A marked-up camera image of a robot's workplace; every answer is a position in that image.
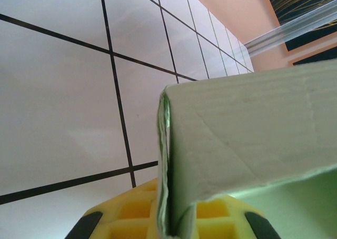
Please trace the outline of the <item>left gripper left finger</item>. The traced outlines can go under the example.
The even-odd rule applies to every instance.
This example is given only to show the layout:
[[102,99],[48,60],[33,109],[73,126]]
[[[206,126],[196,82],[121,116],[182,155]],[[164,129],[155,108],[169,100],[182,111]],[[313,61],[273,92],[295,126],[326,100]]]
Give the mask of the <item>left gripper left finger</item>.
[[87,210],[68,238],[159,238],[156,226],[157,179]]

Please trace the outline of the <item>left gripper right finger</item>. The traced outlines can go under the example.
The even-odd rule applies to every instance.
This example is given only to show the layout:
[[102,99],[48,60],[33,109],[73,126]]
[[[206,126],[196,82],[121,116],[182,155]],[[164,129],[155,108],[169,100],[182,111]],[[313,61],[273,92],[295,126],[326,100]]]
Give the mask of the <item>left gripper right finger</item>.
[[268,219],[255,207],[229,195],[198,202],[194,238],[279,238]]

